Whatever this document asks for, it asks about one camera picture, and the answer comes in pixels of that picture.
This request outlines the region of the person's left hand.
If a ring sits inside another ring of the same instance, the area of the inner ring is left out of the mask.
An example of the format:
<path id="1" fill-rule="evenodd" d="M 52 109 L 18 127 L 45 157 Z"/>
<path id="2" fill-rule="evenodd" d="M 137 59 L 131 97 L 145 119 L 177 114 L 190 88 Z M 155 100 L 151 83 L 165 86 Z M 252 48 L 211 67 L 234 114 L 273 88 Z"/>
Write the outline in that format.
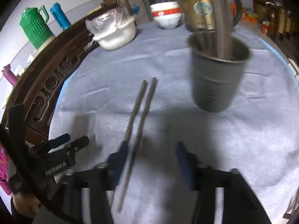
<path id="1" fill-rule="evenodd" d="M 41 203 L 33 194 L 18 192 L 12 195 L 13 205 L 22 216 L 34 219 L 41 208 Z"/>

